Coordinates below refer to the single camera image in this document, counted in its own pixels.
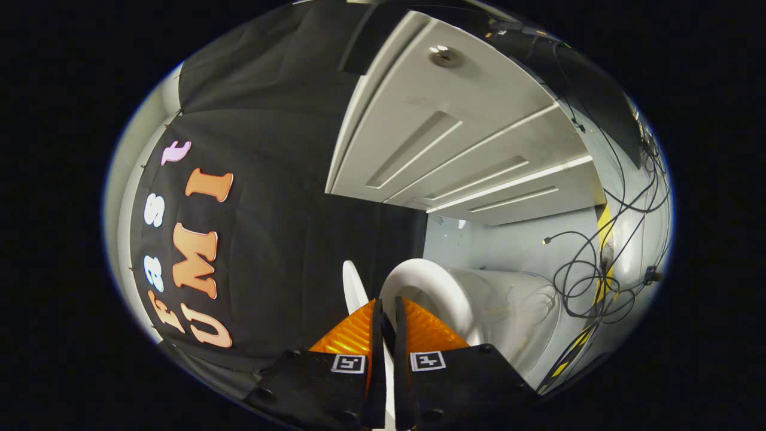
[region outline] white cabinet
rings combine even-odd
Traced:
[[[458,67],[431,61],[445,48]],[[589,159],[567,114],[523,69],[410,12],[359,81],[326,191],[497,225],[604,203]]]

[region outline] round knob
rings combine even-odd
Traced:
[[[457,67],[462,63],[462,57],[460,53],[453,48],[438,45],[431,48],[430,59],[431,61],[441,67]]]

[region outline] orange letter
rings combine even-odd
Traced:
[[[173,229],[173,245],[186,257],[186,260],[173,265],[173,281],[175,285],[187,285],[208,294],[212,299],[218,296],[215,290],[215,280],[208,277],[201,280],[198,277],[212,274],[214,269],[199,255],[207,260],[215,260],[218,247],[218,234],[210,232],[207,235],[184,229],[181,223],[176,223]]]
[[[157,317],[159,317],[159,320],[162,321],[162,323],[173,326],[175,329],[181,331],[182,334],[186,334],[184,327],[181,326],[181,322],[178,320],[178,317],[175,315],[175,313],[172,311],[168,312],[168,308],[165,306],[165,304],[155,298],[153,291],[149,291],[148,293],[149,300],[152,302],[152,306],[154,306],[154,311],[157,312]]]
[[[204,193],[214,196],[217,201],[223,202],[229,196],[231,184],[234,182],[233,173],[225,173],[222,176],[206,175],[197,168],[189,176],[186,182],[186,196],[192,193]]]
[[[200,343],[210,343],[214,346],[223,347],[224,349],[231,347],[231,336],[229,335],[229,331],[226,331],[226,328],[221,324],[221,322],[215,320],[207,314],[202,314],[190,309],[183,302],[181,303],[181,311],[183,312],[184,317],[186,317],[186,320],[200,321],[202,323],[209,324],[218,332],[216,335],[208,334],[207,332],[200,331],[194,325],[192,325],[191,333],[197,337],[197,340]]]

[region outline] white letter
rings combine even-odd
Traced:
[[[149,279],[150,285],[154,286],[157,291],[165,290],[165,286],[162,284],[162,266],[159,264],[159,259],[144,256],[144,271],[146,271],[146,278]]]
[[[162,196],[157,196],[154,193],[147,196],[144,206],[144,222],[147,225],[154,223],[154,227],[158,228],[162,224],[163,214],[165,214],[165,200]]]

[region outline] white toilet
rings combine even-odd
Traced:
[[[368,298],[351,261],[343,263],[349,314]],[[469,345],[491,343],[526,377],[542,356],[558,322],[559,300],[545,278],[527,272],[443,268],[426,259],[402,262],[380,293],[383,311],[396,329],[397,296],[429,310]],[[393,387],[393,363],[385,348],[386,380]],[[395,417],[393,390],[387,392],[387,426]]]

